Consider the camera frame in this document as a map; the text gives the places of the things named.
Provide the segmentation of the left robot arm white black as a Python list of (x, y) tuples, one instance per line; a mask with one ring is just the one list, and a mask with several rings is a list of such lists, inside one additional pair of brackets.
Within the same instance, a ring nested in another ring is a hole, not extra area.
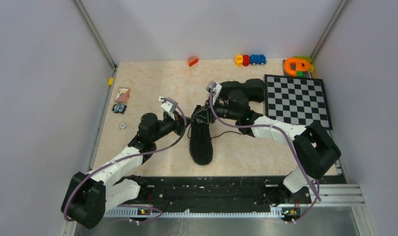
[(159, 139), (170, 133), (181, 139), (191, 121), (178, 112), (173, 116), (164, 113), (163, 120), (154, 113), (144, 114), (136, 135), (117, 156), (97, 169), (86, 174), (78, 172), (71, 178), (61, 206), (65, 220), (92, 229), (118, 205), (129, 200), (144, 202), (148, 190), (141, 181), (126, 174), (160, 151), (156, 147)]

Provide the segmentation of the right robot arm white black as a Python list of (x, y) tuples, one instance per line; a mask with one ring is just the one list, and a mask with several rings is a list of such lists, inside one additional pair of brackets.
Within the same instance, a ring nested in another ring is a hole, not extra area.
[(315, 184), (341, 157), (341, 151), (319, 121), (310, 125), (295, 125), (271, 119), (250, 109), (249, 100), (241, 90), (229, 94), (227, 104), (219, 104), (220, 90), (210, 88), (209, 99), (192, 114), (189, 151), (199, 165), (207, 165), (213, 159), (210, 124), (223, 119), (235, 120), (234, 128), (242, 134), (265, 138), (287, 145), (297, 167), (283, 180), (278, 195), (286, 203), (293, 202), (299, 190), (308, 185), (315, 193)]

